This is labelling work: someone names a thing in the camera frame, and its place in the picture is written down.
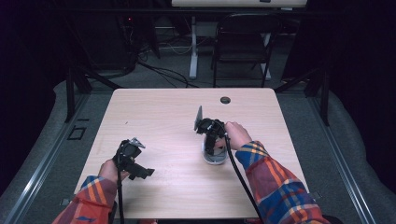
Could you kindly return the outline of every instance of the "person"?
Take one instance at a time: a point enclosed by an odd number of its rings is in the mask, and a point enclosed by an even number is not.
[[[303,183],[274,160],[260,141],[253,141],[237,122],[226,122],[235,157],[245,168],[247,180],[265,223],[330,223],[312,199]],[[215,147],[224,147],[221,139]],[[122,172],[124,179],[127,172]],[[57,216],[54,223],[107,223],[117,193],[117,168],[106,161],[98,176],[88,176],[75,199]],[[141,223],[156,223],[142,220]]]

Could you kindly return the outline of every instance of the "forearm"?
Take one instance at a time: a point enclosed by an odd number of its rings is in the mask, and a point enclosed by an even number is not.
[[[80,192],[53,223],[107,223],[116,194],[117,185],[112,181],[88,176]]]
[[[244,165],[256,204],[266,223],[328,223],[303,183],[271,158],[260,142],[244,145],[235,155]]]

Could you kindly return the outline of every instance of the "chair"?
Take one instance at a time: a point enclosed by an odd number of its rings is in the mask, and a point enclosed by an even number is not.
[[[236,13],[222,18],[216,29],[212,56],[213,87],[216,87],[218,63],[252,63],[251,69],[258,63],[265,63],[264,87],[274,40],[281,28],[280,18],[276,15]],[[266,44],[264,34],[270,34]]]

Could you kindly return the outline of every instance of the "dark background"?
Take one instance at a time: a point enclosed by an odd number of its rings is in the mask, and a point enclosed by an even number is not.
[[[53,87],[65,79],[73,63],[92,66],[91,55],[70,32],[70,24],[43,14],[39,10],[43,4],[53,2],[17,0],[2,1],[0,5],[1,193],[18,172],[50,115],[55,101]],[[366,146],[367,161],[393,192],[396,192],[392,181],[396,166],[396,22],[392,16],[395,5],[389,0],[310,0],[308,10],[347,8],[352,16],[341,23],[302,20],[284,74],[297,77],[320,66],[334,42],[344,44],[330,70],[331,90],[356,122]],[[97,41],[86,38],[88,45]],[[125,59],[124,64],[109,62],[110,65],[119,68],[130,65],[131,49],[122,45],[119,38],[102,36],[102,40],[117,42],[118,61]],[[99,61],[106,60],[100,53],[93,56]]]

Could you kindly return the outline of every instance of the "table surface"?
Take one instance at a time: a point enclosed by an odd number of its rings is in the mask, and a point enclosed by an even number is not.
[[[172,0],[173,7],[305,7],[306,0]]]
[[[231,102],[221,103],[223,96]],[[126,218],[256,217],[230,159],[222,165],[204,161],[205,135],[193,130],[200,105],[204,118],[243,124],[306,185],[273,90],[120,89],[109,102],[76,192],[87,175],[97,175],[101,164],[115,155],[122,140],[137,137],[146,148],[136,163],[155,172],[122,182]]]

